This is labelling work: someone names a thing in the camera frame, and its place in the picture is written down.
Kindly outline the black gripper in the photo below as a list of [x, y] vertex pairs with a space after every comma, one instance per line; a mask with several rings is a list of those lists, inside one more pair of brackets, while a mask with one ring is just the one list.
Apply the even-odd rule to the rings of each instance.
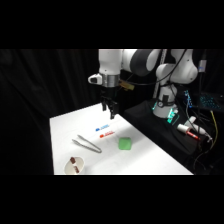
[[107, 109], [107, 102], [111, 101], [109, 104], [111, 120], [114, 119], [115, 115], [117, 114], [117, 103], [114, 102], [117, 96], [117, 90], [117, 87], [101, 87], [101, 103], [103, 111], [106, 111]]

